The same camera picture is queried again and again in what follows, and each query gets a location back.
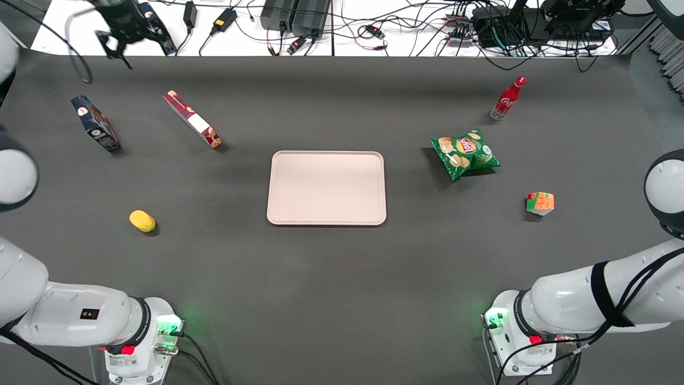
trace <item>chips bag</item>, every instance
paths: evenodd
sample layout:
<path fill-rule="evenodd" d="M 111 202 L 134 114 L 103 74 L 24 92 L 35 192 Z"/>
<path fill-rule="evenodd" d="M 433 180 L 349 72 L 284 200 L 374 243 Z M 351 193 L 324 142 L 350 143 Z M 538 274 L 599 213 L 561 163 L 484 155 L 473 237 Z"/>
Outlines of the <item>chips bag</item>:
<path fill-rule="evenodd" d="M 478 129 L 457 138 L 430 138 L 430 142 L 449 171 L 451 180 L 456 180 L 468 170 L 501 166 Z"/>

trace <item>table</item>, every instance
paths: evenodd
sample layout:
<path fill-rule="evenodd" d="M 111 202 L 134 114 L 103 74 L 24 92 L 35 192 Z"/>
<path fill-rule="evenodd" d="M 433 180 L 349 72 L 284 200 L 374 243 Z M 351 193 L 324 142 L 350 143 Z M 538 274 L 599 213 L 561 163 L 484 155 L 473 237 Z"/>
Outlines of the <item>table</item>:
<path fill-rule="evenodd" d="M 87 86 L 68 58 L 22 52 L 0 123 L 35 156 L 40 186 L 0 215 L 0 232 L 53 281 L 167 299 L 234 385 L 487 385 L 479 314 L 495 295 L 668 239 L 642 193 L 661 149 L 624 57 L 586 74 L 569 60 L 516 73 L 469 58 L 131 58 L 134 71 L 90 61 Z M 493 123 L 518 74 L 528 76 L 520 100 Z M 171 88 L 223 150 L 171 111 Z M 112 121 L 122 155 L 83 132 L 69 103 L 81 93 Z M 475 128 L 502 167 L 451 182 L 428 137 Z M 386 223 L 269 224 L 281 149 L 379 151 Z M 540 221 L 523 207 L 537 190 L 557 198 Z M 138 208 L 157 219 L 157 236 L 128 223 Z M 576 384 L 679 384 L 671 342 L 682 332 L 606 336 Z M 85 349 L 45 350 L 90 372 Z M 0 363 L 3 385 L 69 384 L 16 347 L 0 345 Z M 168 385 L 199 383 L 174 361 Z"/>
<path fill-rule="evenodd" d="M 249 8 L 245 8 L 248 4 L 247 0 L 244 0 L 244 3 L 242 4 L 238 3 L 237 0 L 234 0 L 233 4 L 238 5 L 236 8 L 238 13 L 237 24 L 230 26 L 226 32 L 215 35 L 202 50 L 202 55 L 269 56 L 270 54 L 266 48 L 266 42 L 264 41 L 264 39 L 267 37 L 269 37 L 272 44 L 275 46 L 275 49 L 277 50 L 279 46 L 278 33 L 271 32 L 268 36 L 267 32 L 261 29 L 261 24 L 259 23 L 259 15 L 261 13 L 261 8 L 263 7 L 264 1 L 265 0 L 255 0 L 253 3 L 251 3 Z M 504 4 L 513 4 L 514 0 L 500 0 L 500 2 Z M 528 0 L 528 5 L 532 8 L 539 8 L 540 2 L 541 0 Z M 178 3 L 172 5 L 166 5 L 164 3 L 154 1 L 150 2 L 150 4 L 165 23 L 166 27 L 169 29 L 169 33 L 171 34 L 174 42 L 179 45 L 186 35 L 186 28 L 182 21 L 184 1 L 178 0 Z M 220 4 L 225 8 L 228 4 L 230 4 L 230 2 L 228 0 L 224 0 L 222 3 L 216 1 L 197 1 L 197 4 Z M 407 6 L 408 4 L 406 0 L 333 0 L 331 13 L 333 13 L 335 16 L 328 17 L 327 25 L 331 26 L 332 22 L 334 21 L 335 29 L 339 34 L 341 34 L 335 36 L 335 55 L 384 56 L 384 53 L 381 51 L 374 51 L 372 49 L 363 49 L 359 47 L 354 42 L 354 39 L 348 37 L 352 36 L 352 34 L 356 34 L 358 27 L 368 24 L 367 21 L 352 23 L 350 24 L 350 28 L 340 28 L 344 25 L 344 19 L 340 17 L 340 13 L 342 13 L 342 16 L 346 18 L 373 18 L 383 14 L 390 14 L 394 10 L 398 10 Z M 468 5 L 466 7 L 466 15 L 470 16 L 472 14 L 472 10 L 476 7 L 476 4 Z M 47 25 L 51 26 L 55 31 L 68 36 L 69 41 L 71 41 L 72 45 L 82 55 L 104 55 L 102 46 L 100 46 L 100 43 L 94 35 L 94 31 L 97 29 L 109 30 L 107 24 L 104 22 L 100 14 L 93 11 L 82 16 L 71 17 L 71 15 L 87 10 L 88 8 L 91 8 L 90 4 L 86 3 L 85 1 L 53 0 L 43 21 Z M 193 31 L 191 37 L 188 39 L 187 43 L 181 49 L 179 54 L 180 56 L 198 55 L 199 48 L 202 46 L 202 43 L 209 34 L 212 22 L 216 19 L 216 17 L 218 17 L 222 10 L 223 8 L 217 8 L 215 6 L 198 6 L 196 21 L 197 27 Z M 427 27 L 419 31 L 415 29 L 407 30 L 406 28 L 400 29 L 396 25 L 386 23 L 382 30 L 386 34 L 385 40 L 388 43 L 387 53 L 390 56 L 417 55 L 422 47 L 428 45 L 421 55 L 436 55 L 444 43 L 444 40 L 440 40 L 446 35 L 442 34 L 440 35 L 440 38 L 435 38 L 432 42 L 430 42 L 430 39 L 436 34 L 436 30 L 444 23 L 443 21 L 433 19 L 442 18 L 446 13 L 451 13 L 453 10 L 454 2 L 449 1 L 433 1 L 429 5 L 426 5 L 422 8 L 420 17 L 418 19 L 423 20 L 427 18 L 428 21 L 432 22 L 434 27 Z M 418 7 L 412 7 L 394 14 L 403 17 L 416 18 L 418 11 Z M 250 21 L 248 12 L 251 12 L 254 15 L 255 22 Z M 286 35 L 283 52 L 285 52 L 285 49 L 293 40 L 294 38 L 291 34 Z M 358 39 L 358 42 L 366 47 L 382 45 L 382 42 L 376 39 Z M 575 42 L 568 41 L 555 41 L 550 43 L 560 47 L 574 47 L 575 44 Z M 581 43 L 579 46 L 584 47 L 585 45 L 585 43 Z M 316 43 L 309 55 L 328 56 L 331 54 L 331 46 L 332 41 L 330 34 L 326 34 Z M 38 31 L 36 39 L 34 40 L 31 48 L 36 51 L 54 53 L 58 55 L 69 54 L 68 47 L 44 27 L 41 27 Z M 600 48 L 592 51 L 592 54 L 609 55 L 615 51 L 615 48 L 615 42 L 612 39 L 609 39 Z M 533 53 L 537 53 L 538 50 L 528 48 L 525 52 L 527 55 L 533 55 Z M 125 54 L 127 56 L 163 55 L 159 45 L 156 42 L 147 40 L 128 46 Z M 483 52 L 476 46 L 463 46 L 460 49 L 458 47 L 446 47 L 441 53 L 443 56 L 455 56 L 457 54 L 459 56 L 502 56 L 503 52 L 498 48 L 487 49 L 486 52 Z M 566 54 L 567 53 L 563 50 L 550 48 L 545 49 L 542 53 L 538 53 L 538 56 L 559 56 Z M 587 53 L 583 51 L 580 53 L 580 55 L 587 55 Z"/>

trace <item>red and white box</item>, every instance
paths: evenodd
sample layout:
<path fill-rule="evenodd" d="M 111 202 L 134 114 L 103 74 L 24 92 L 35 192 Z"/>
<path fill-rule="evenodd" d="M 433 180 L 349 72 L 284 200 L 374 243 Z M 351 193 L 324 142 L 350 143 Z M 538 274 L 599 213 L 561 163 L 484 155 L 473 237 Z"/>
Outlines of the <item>red and white box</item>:
<path fill-rule="evenodd" d="M 164 95 L 164 99 L 169 103 L 171 108 L 173 108 L 174 111 L 176 111 L 176 113 L 211 146 L 212 149 L 215 149 L 223 143 L 221 138 L 216 134 L 216 131 L 214 131 L 214 128 L 182 100 L 176 91 L 171 90 L 167 92 L 166 95 Z"/>

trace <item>red bottle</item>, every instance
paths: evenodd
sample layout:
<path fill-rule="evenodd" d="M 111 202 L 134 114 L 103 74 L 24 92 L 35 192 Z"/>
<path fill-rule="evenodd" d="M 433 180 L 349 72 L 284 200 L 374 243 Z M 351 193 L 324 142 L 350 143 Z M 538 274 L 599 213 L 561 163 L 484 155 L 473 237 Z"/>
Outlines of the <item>red bottle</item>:
<path fill-rule="evenodd" d="M 524 85 L 525 78 L 520 76 L 518 79 L 516 79 L 512 86 L 503 91 L 503 94 L 501 94 L 501 97 L 499 97 L 499 101 L 497 102 L 496 106 L 494 106 L 492 112 L 489 114 L 492 116 L 492 119 L 500 121 L 504 116 L 506 116 L 508 110 L 510 110 L 515 101 L 518 100 L 518 96 L 520 96 L 520 89 Z"/>

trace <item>tray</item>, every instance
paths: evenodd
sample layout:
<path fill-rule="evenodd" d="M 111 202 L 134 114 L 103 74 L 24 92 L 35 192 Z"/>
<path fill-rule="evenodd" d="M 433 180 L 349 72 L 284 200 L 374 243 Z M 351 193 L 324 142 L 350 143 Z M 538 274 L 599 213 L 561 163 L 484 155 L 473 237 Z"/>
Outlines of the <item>tray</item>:
<path fill-rule="evenodd" d="M 374 226 L 387 217 L 374 151 L 278 151 L 266 217 L 274 225 Z"/>

